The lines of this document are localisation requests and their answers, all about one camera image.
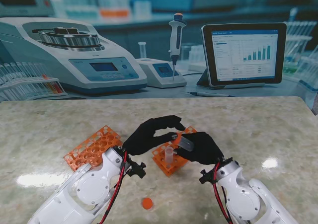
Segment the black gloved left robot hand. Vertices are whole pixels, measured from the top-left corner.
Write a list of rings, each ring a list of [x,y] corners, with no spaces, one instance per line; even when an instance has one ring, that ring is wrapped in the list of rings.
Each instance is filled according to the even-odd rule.
[[[142,155],[152,148],[177,138],[177,133],[169,132],[164,135],[155,136],[156,131],[167,128],[175,128],[184,131],[181,118],[175,115],[168,115],[158,118],[151,118],[143,122],[136,131],[123,143],[123,149],[130,155]]]

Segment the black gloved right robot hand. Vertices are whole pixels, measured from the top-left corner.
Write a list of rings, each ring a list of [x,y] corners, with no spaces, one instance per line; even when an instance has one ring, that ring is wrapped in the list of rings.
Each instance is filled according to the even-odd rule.
[[[224,155],[210,135],[205,132],[183,134],[184,138],[194,144],[192,151],[183,148],[174,149],[174,153],[188,161],[199,162],[203,165],[216,164],[223,160]]]

